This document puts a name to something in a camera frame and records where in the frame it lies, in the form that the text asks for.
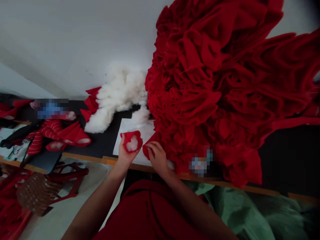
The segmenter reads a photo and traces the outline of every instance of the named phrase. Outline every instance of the sheet of paper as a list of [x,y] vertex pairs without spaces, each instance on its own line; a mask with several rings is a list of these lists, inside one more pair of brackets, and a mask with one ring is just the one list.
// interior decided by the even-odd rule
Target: sheet of paper
[[[121,142],[121,137],[120,133],[125,133],[125,132],[133,132],[133,131],[140,131],[141,133],[141,138],[143,140],[143,144],[145,144],[155,133],[154,126],[153,126],[153,121],[154,120],[148,120],[148,122],[143,125],[143,126],[136,126],[131,118],[123,118],[121,120],[118,136],[116,143],[114,145],[113,149],[113,154],[114,155],[119,155],[119,145]],[[133,160],[133,163],[135,164],[140,164],[140,165],[145,165],[145,166],[151,166],[150,161],[147,159],[147,157],[143,154],[142,148],[136,158]],[[174,169],[173,163],[168,161],[169,167],[171,169]]]

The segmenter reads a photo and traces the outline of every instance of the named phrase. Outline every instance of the wooden table edge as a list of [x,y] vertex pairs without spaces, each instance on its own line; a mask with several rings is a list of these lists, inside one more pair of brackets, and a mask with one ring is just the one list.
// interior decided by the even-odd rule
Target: wooden table edge
[[[117,158],[114,157],[107,157],[103,156],[102,158],[96,158],[96,157],[90,157],[90,156],[83,156],[79,154],[74,154],[74,153],[62,153],[62,156],[64,157],[70,157],[70,158],[75,158],[79,160],[84,160],[84,161],[89,161],[89,162],[96,162],[96,163],[101,163],[101,164],[106,164],[110,166],[114,166],[117,162]],[[139,164],[131,164],[130,169],[133,170],[138,170],[138,171],[143,171],[143,172],[151,172],[155,173],[153,167],[150,166],[144,166],[144,165],[139,165]],[[196,181],[196,182],[203,182],[203,183],[208,183],[220,187],[228,187],[228,188],[233,188],[233,189],[239,189],[232,185],[230,182],[225,182],[225,181],[219,181],[219,178],[217,178],[217,181],[212,181],[212,180],[206,180],[206,178],[199,178],[192,176],[188,173],[183,173],[179,174],[178,177],[182,180],[190,180],[190,181]],[[246,192],[252,192],[252,193],[258,193],[258,194],[263,194],[263,195],[268,195],[268,196],[275,196],[275,197],[281,197],[282,195],[278,191],[274,190],[269,190],[269,189],[264,189],[264,188],[259,188],[259,187],[252,187],[252,186],[244,186],[243,189],[239,190],[244,190]],[[320,199],[305,196],[305,195],[300,195],[300,194],[293,194],[289,193],[289,198],[299,200],[299,201],[307,201],[311,202],[317,205],[320,205]]]

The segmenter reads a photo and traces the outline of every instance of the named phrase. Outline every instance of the green fabric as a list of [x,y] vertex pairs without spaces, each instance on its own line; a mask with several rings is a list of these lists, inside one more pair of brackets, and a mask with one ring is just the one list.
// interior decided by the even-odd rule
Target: green fabric
[[241,240],[304,240],[315,229],[314,206],[286,197],[247,193],[206,183],[183,181],[204,194],[222,221]]

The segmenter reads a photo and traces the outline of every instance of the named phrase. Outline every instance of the table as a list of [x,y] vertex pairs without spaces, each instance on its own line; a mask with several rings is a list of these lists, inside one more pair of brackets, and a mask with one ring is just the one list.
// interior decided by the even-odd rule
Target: table
[[[69,110],[79,115],[80,124],[84,127],[85,120],[80,109],[87,109],[83,101],[69,101]],[[112,123],[104,133],[88,134],[92,139],[90,145],[83,148],[67,146],[62,156],[113,166],[118,157],[112,153],[121,119],[131,118],[132,112],[137,109],[139,106],[134,106],[131,111],[115,113]],[[32,121],[34,114],[30,110],[25,111],[21,118]],[[320,204],[320,180],[316,168],[319,160],[319,136],[320,126],[299,126],[271,134],[258,150],[263,173],[262,185],[248,184],[243,190],[271,196],[284,195]],[[130,169],[154,172],[152,167],[137,164],[132,164]],[[179,178],[235,188],[223,179],[218,165],[210,179],[198,178],[188,173],[180,174]]]

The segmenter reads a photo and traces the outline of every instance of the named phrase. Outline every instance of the right hand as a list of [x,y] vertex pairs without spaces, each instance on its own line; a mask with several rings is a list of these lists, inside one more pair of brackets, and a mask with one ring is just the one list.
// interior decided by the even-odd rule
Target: right hand
[[152,167],[160,177],[165,178],[171,172],[165,151],[158,142],[149,142],[146,146],[148,147]]

